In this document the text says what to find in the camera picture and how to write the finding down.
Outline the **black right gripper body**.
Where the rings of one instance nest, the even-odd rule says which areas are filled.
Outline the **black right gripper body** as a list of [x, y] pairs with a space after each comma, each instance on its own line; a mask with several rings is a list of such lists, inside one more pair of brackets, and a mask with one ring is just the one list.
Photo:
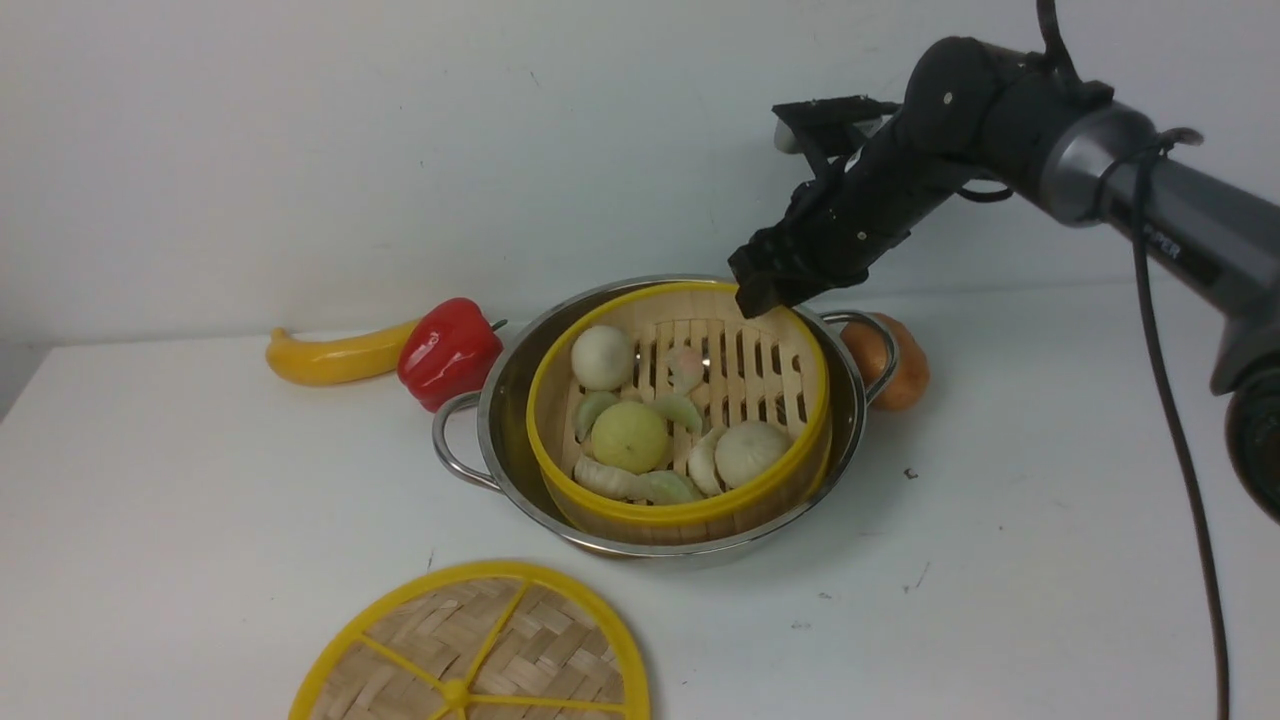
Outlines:
[[870, 265], [960, 187], [960, 163], [884, 126], [797, 187], [783, 218], [731, 254], [741, 314], [751, 319], [864, 283]]

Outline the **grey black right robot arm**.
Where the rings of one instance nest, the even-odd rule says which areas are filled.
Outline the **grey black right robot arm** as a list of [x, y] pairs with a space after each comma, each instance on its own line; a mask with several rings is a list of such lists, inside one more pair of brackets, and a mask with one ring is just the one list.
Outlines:
[[1069, 227], [1111, 225], [1226, 322], [1210, 379], [1229, 396], [1226, 445], [1245, 491], [1277, 515], [1277, 206], [1169, 156], [1157, 131], [1062, 50], [969, 37], [933, 44], [901, 102], [867, 96], [773, 109], [776, 146], [813, 179], [730, 256], [748, 318], [867, 281], [870, 265], [952, 196], [1019, 195]]

